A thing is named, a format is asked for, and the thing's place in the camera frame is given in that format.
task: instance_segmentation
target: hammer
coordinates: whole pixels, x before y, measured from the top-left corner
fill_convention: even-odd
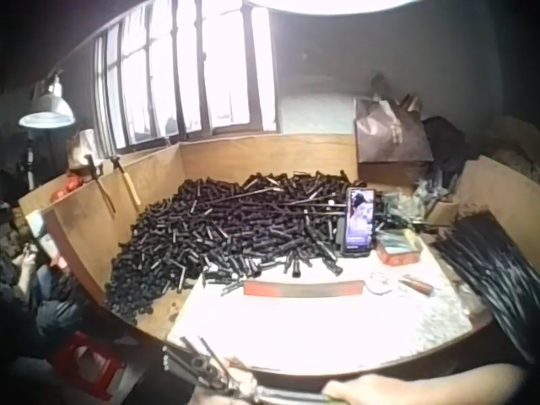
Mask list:
[[[95,169],[94,158],[92,157],[91,154],[86,154],[84,157],[86,158],[86,161],[88,162],[92,180],[94,180],[98,184],[98,188],[100,189],[101,195],[103,196],[103,199],[105,200],[105,205],[107,206],[107,208],[109,208],[109,212],[111,213],[111,215],[114,215],[116,213],[115,204],[112,203],[111,196],[109,196],[109,193],[103,187],[100,179],[98,178],[98,172]]]
[[[110,159],[113,169],[118,169],[121,172],[121,178],[124,180],[124,184],[129,192],[129,197],[131,198],[133,206],[135,207],[135,211],[139,212],[141,200],[138,197],[137,190],[135,190],[131,176],[124,170],[122,165],[120,165],[119,156],[111,156]]]

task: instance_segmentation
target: window frame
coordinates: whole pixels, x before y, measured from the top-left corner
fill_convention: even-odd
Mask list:
[[[138,150],[143,149],[151,149],[156,148],[160,146],[165,146],[167,143],[167,139],[171,143],[176,142],[189,142],[189,141],[197,141],[200,139],[208,139],[208,138],[230,138],[231,136],[234,136],[235,134],[238,134],[239,136],[245,136],[247,133],[249,134],[260,134],[260,133],[276,133],[278,129],[280,128],[279,125],[279,114],[278,114],[278,95],[276,93],[277,91],[277,84],[276,84],[276,61],[275,61],[275,52],[273,51],[273,35],[272,31],[270,32],[271,37],[271,47],[272,47],[272,62],[273,62],[273,78],[274,78],[274,97],[275,97],[275,130],[264,130],[263,129],[263,119],[262,119],[262,108],[261,108],[261,102],[260,102],[260,95],[259,95],[259,87],[258,87],[258,77],[257,77],[257,58],[256,58],[256,50],[255,50],[255,40],[253,35],[253,23],[251,19],[251,12],[254,8],[254,6],[242,4],[240,7],[240,12],[242,14],[242,21],[243,21],[243,32],[244,32],[244,46],[246,49],[246,81],[247,81],[247,101],[248,101],[248,110],[250,113],[250,121],[246,124],[232,124],[228,125],[226,127],[211,127],[210,125],[210,115],[209,115],[209,109],[208,109],[208,96],[207,96],[207,84],[206,84],[206,78],[204,75],[204,63],[205,63],[205,54],[203,50],[203,3],[204,0],[192,0],[194,1],[195,5],[195,31],[196,31],[196,48],[197,48],[197,83],[198,83],[198,93],[199,93],[199,111],[200,111],[200,117],[201,117],[201,130],[194,131],[194,132],[187,132],[186,130],[186,123],[184,119],[184,111],[182,109],[182,102],[181,102],[181,89],[180,89],[180,79],[178,74],[178,32],[179,32],[179,26],[178,26],[178,19],[177,19],[177,11],[179,7],[179,0],[171,0],[170,5],[170,12],[172,13],[172,28],[170,32],[167,32],[164,35],[171,35],[172,41],[172,63],[173,63],[173,85],[174,88],[172,91],[174,92],[175,97],[175,112],[176,112],[176,122],[178,126],[178,131],[176,134],[170,135],[169,137],[164,136],[164,134],[159,134],[159,131],[157,130],[158,122],[156,117],[156,111],[155,111],[155,102],[154,102],[154,92],[152,88],[152,72],[151,72],[151,55],[150,55],[150,47],[151,45],[161,38],[161,35],[157,38],[152,38],[152,35],[150,33],[150,25],[152,22],[152,12],[153,12],[153,3],[145,3],[143,5],[140,5],[138,7],[145,7],[145,17],[144,17],[144,26],[145,26],[145,43],[144,45],[140,46],[138,49],[133,50],[129,52],[127,55],[122,55],[122,37],[124,33],[124,29],[126,27],[125,21],[126,16],[122,17],[120,20],[117,20],[112,26],[118,25],[118,42],[117,42],[117,54],[116,54],[116,70],[118,73],[118,93],[119,93],[119,110],[120,110],[120,118],[121,118],[121,127],[123,130],[124,140],[126,143],[126,146],[123,148],[118,148],[116,145],[115,137],[112,136],[111,132],[111,109],[109,106],[109,96],[108,96],[108,85],[106,82],[106,76],[108,73],[109,64],[106,58],[106,51],[107,51],[107,34],[109,30],[106,30],[103,34],[100,35],[97,41],[101,42],[101,48],[100,51],[102,52],[101,55],[101,61],[102,61],[102,80],[103,80],[103,86],[105,89],[105,93],[103,94],[104,100],[100,99],[100,94],[98,92],[98,81],[97,81],[97,62],[95,60],[96,58],[96,52],[94,53],[94,109],[96,112],[97,109],[100,108],[100,105],[105,106],[105,114],[106,117],[100,117],[99,114],[96,115],[96,121],[97,121],[97,127],[98,131],[101,132],[101,128],[103,127],[105,130],[102,132],[103,137],[108,137],[110,139],[110,142],[112,145],[114,145],[114,148],[116,149],[116,152],[118,154],[125,154],[130,153]],[[148,116],[150,120],[150,139],[141,141],[138,143],[134,143],[131,140],[131,137],[129,135],[129,131],[127,128],[127,103],[125,100],[126,93],[124,92],[124,81],[122,77],[122,64],[123,61],[130,57],[132,54],[134,54],[137,51],[141,51],[142,49],[145,50],[145,61],[146,61],[146,80],[147,80],[147,94],[148,94]]]

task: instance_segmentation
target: window pane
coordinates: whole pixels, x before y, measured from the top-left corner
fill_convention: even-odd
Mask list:
[[[202,0],[202,17],[213,17],[240,10],[242,0]]]
[[[195,2],[178,2],[178,80],[186,131],[200,131],[201,112],[197,72],[197,33],[195,31]]]
[[[109,30],[107,35],[107,100],[111,114],[112,135],[117,148],[126,147],[122,115],[120,114],[120,92],[118,91],[118,25]]]
[[[122,55],[128,55],[146,43],[145,11],[145,7],[139,7],[126,17],[121,44]]]
[[[106,156],[112,154],[111,138],[109,134],[109,122],[105,106],[105,83],[103,80],[103,38],[98,38],[94,45],[94,97],[95,113],[97,119],[97,133],[100,138],[102,153]]]
[[[158,135],[178,133],[175,84],[172,71],[172,38],[163,37],[150,46],[150,72]]]
[[[150,38],[160,38],[172,30],[171,0],[154,0],[150,21]]]
[[[133,53],[122,62],[122,86],[126,121],[133,143],[150,139],[149,98],[146,80],[146,51]]]
[[[212,127],[248,123],[242,13],[237,11],[204,20],[202,45],[206,53],[204,75]]]
[[[273,82],[272,40],[270,37],[270,18],[266,8],[254,8],[253,41],[255,42],[256,78],[261,101],[262,129],[276,129],[276,95]]]

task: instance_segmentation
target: phone screen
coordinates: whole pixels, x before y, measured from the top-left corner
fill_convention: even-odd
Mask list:
[[[371,248],[374,226],[375,191],[364,188],[347,190],[347,220],[343,250],[354,253]]]

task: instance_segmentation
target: human hand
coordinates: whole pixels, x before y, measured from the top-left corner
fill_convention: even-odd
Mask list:
[[[13,263],[15,267],[20,268],[21,265],[23,264],[23,259],[24,259],[24,251],[23,251],[20,255],[18,255],[17,257],[15,257],[15,258],[11,261],[11,263]]]
[[[20,270],[22,273],[32,274],[35,271],[35,257],[36,253],[27,249],[23,253],[23,259],[20,265]]]
[[[414,405],[424,403],[417,387],[381,375],[362,375],[351,381],[329,381],[322,393],[351,405]]]
[[[240,391],[245,395],[249,395],[249,393],[252,392],[257,385],[257,380],[255,380],[253,374],[248,371],[230,367],[230,364],[234,362],[234,360],[222,360],[222,363],[225,367],[227,367],[227,370],[231,376],[238,381]],[[192,399],[188,405],[250,405],[250,403],[235,397],[218,395],[214,391],[197,386],[195,387]]]

